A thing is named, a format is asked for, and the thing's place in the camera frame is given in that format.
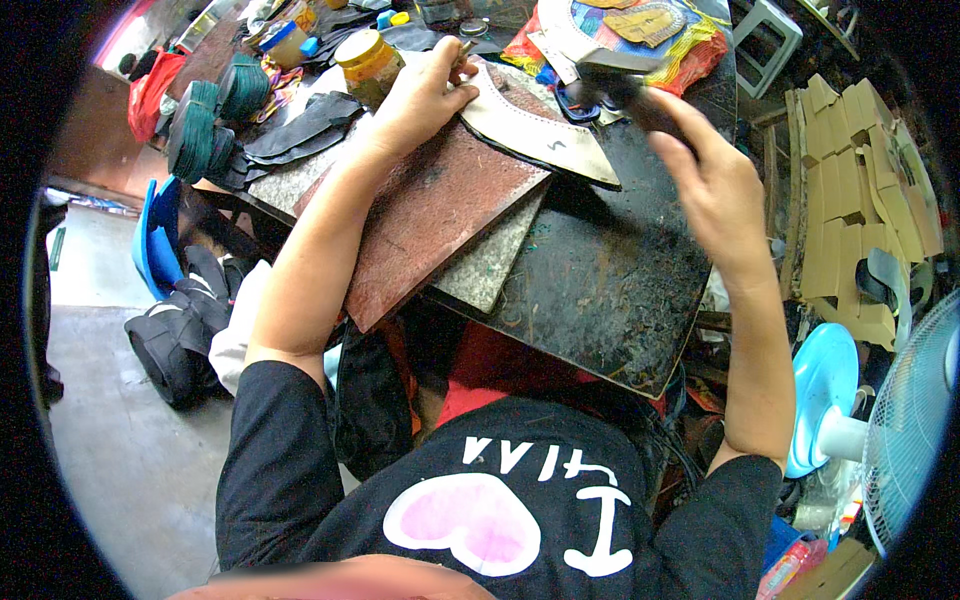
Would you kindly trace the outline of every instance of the plastic stool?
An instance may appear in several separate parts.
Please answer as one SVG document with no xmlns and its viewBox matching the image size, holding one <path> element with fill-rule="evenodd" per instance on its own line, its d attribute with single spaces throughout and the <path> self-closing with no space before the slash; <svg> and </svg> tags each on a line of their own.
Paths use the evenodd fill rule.
<svg viewBox="0 0 960 600">
<path fill-rule="evenodd" d="M 753 57 L 747 54 L 737 46 L 747 38 L 760 24 L 766 24 L 783 36 L 783 44 L 774 53 L 774 56 L 766 64 L 760 64 Z M 790 59 L 790 55 L 800 45 L 800 40 L 804 38 L 804 32 L 800 30 L 793 20 L 787 16 L 777 5 L 767 2 L 767 0 L 755 0 L 754 7 L 740 21 L 740 24 L 733 30 L 733 47 L 736 54 L 750 64 L 760 73 L 760 81 L 751 84 L 739 73 L 736 74 L 736 82 L 747 90 L 752 98 L 759 98 L 767 91 L 767 87 L 778 76 L 780 70 Z"/>
</svg>

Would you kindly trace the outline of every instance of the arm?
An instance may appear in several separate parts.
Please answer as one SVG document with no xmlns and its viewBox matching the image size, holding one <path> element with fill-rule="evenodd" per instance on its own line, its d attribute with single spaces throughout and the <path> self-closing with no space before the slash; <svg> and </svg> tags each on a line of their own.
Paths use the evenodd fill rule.
<svg viewBox="0 0 960 600">
<path fill-rule="evenodd" d="M 404 156 L 479 93 L 471 85 L 447 92 L 448 79 L 476 73 L 469 63 L 451 72 L 459 51 L 460 42 L 448 36 L 416 65 L 401 70 L 372 127 L 351 142 L 353 147 L 327 174 L 276 259 L 247 365 L 289 363 L 324 388 L 324 346 L 353 277 L 377 188 Z"/>
<path fill-rule="evenodd" d="M 703 159 L 677 139 L 650 134 L 677 183 L 697 241 L 730 294 L 733 324 L 724 442 L 709 472 L 745 454 L 786 468 L 796 404 L 777 273 L 763 227 L 763 186 L 754 165 L 686 102 L 651 88 Z"/>
</svg>

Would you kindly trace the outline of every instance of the pink heart print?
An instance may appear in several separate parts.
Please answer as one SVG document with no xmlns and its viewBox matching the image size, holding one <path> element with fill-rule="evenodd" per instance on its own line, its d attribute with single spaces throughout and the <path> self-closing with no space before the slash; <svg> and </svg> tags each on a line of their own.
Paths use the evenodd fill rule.
<svg viewBox="0 0 960 600">
<path fill-rule="evenodd" d="M 458 473 L 419 482 L 399 495 L 383 518 L 390 542 L 450 553 L 481 575 L 503 577 L 540 553 L 540 526 L 498 477 Z"/>
</svg>

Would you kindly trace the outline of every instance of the red cloth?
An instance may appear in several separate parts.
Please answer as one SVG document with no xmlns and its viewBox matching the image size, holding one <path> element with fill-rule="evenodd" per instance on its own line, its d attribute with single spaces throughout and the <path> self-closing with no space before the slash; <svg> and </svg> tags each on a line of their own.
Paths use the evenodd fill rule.
<svg viewBox="0 0 960 600">
<path fill-rule="evenodd" d="M 437 426 L 502 397 L 537 397 L 592 381 L 599 379 L 471 321 L 457 347 Z"/>
<path fill-rule="evenodd" d="M 161 52 L 156 57 L 154 68 L 130 86 L 130 101 L 127 106 L 127 122 L 138 142 L 150 141 L 154 136 L 156 122 L 160 119 L 160 98 L 170 82 L 183 68 L 186 57 Z"/>
</svg>

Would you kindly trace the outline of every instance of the blue chair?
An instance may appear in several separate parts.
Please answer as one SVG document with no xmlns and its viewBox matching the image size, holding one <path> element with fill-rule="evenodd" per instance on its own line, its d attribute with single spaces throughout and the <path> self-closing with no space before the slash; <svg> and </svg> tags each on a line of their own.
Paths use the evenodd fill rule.
<svg viewBox="0 0 960 600">
<path fill-rule="evenodd" d="M 156 180 L 150 180 L 133 232 L 131 256 L 150 293 L 165 300 L 173 293 L 174 283 L 183 279 L 176 251 L 180 180 L 171 175 L 156 194 L 155 190 Z"/>
</svg>

